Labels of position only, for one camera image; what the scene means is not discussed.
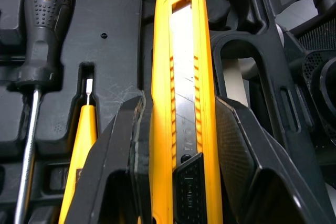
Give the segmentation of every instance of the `metal shaft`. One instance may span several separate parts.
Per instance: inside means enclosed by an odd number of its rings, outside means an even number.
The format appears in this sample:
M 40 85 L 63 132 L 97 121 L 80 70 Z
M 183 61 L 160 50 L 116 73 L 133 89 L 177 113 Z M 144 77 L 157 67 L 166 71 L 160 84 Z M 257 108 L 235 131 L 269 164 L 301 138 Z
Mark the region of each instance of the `metal shaft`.
M 40 100 L 41 100 L 41 91 L 35 89 L 33 94 L 33 105 L 31 106 L 32 110 L 30 113 L 30 119 L 28 125 L 28 136 L 23 158 L 19 194 L 17 197 L 16 209 L 15 209 L 14 224 L 22 224 L 24 222 L 28 207 L 30 188 L 32 184 L 31 180 L 34 171 L 34 158 L 35 158 L 34 135 L 35 135 L 36 121 L 38 117 Z

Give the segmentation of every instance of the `yellow handle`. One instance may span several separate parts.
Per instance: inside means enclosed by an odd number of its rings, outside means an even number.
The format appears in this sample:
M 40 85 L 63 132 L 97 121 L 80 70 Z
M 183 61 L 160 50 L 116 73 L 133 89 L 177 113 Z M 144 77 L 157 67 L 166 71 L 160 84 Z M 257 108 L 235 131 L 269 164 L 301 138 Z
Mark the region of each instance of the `yellow handle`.
M 96 108 L 92 105 L 85 105 L 81 108 L 77 134 L 72 151 L 70 169 L 67 185 L 62 202 L 59 224 L 63 224 L 75 193 L 76 182 L 80 177 L 85 160 L 92 145 L 97 140 Z

